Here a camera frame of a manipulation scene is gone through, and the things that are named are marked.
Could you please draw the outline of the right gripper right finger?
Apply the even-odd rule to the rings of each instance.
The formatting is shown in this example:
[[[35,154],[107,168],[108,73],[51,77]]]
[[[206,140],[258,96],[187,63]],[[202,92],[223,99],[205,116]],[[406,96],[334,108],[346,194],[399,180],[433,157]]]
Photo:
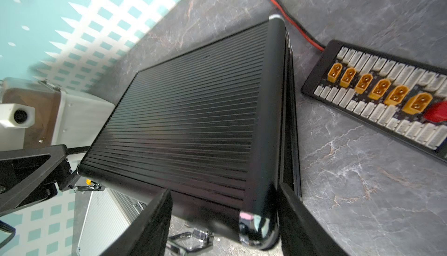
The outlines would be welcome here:
[[[286,184],[277,190],[279,230],[285,256],[346,256],[300,198]]]

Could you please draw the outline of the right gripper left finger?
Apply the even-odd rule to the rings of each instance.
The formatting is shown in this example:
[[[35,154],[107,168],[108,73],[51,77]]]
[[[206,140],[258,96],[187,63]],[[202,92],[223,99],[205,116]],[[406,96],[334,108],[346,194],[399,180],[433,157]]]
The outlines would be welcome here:
[[[104,256],[163,256],[171,223],[171,191],[160,191]]]

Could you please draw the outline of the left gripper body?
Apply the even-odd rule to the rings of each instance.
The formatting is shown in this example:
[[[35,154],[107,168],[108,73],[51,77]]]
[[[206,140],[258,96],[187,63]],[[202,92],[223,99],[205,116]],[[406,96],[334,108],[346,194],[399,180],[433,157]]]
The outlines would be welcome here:
[[[36,205],[72,189],[80,176],[69,155],[80,148],[52,145],[1,152],[1,216]]]

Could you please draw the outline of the black poker set case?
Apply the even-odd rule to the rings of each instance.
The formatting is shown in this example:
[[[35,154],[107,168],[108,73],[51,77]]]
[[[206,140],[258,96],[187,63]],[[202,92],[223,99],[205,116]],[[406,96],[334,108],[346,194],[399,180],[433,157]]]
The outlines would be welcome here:
[[[293,57],[278,15],[139,71],[78,172],[256,250],[278,242],[294,136]]]

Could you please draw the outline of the silver poker set case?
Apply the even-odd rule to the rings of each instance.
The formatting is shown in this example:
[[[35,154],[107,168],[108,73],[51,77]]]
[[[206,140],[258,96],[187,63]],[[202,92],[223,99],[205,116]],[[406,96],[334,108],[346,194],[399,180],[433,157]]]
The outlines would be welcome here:
[[[76,254],[101,255],[126,231],[145,207],[145,203],[115,190],[105,189],[92,193]]]

